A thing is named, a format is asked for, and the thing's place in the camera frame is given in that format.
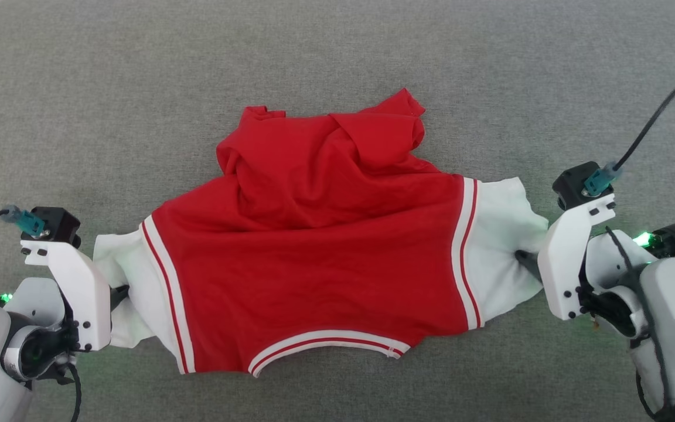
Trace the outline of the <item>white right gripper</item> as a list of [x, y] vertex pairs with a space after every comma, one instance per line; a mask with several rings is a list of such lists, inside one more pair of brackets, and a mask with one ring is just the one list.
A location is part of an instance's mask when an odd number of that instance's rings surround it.
[[542, 282], [552, 315], [563, 321], [590, 314], [601, 321], [645, 321], [633, 278], [649, 253], [621, 230], [592, 235], [616, 216], [614, 194], [567, 209], [551, 225], [537, 253], [515, 258]]

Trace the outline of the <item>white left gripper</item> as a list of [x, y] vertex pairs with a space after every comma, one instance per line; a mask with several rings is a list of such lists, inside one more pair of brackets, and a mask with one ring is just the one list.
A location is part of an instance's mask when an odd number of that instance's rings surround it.
[[22, 280], [7, 303], [16, 312], [48, 329], [67, 326], [71, 310], [80, 352], [96, 352], [110, 344], [111, 312], [128, 298], [129, 285], [111, 288], [97, 266], [69, 243], [22, 240], [29, 250], [25, 263], [45, 266], [51, 278]]

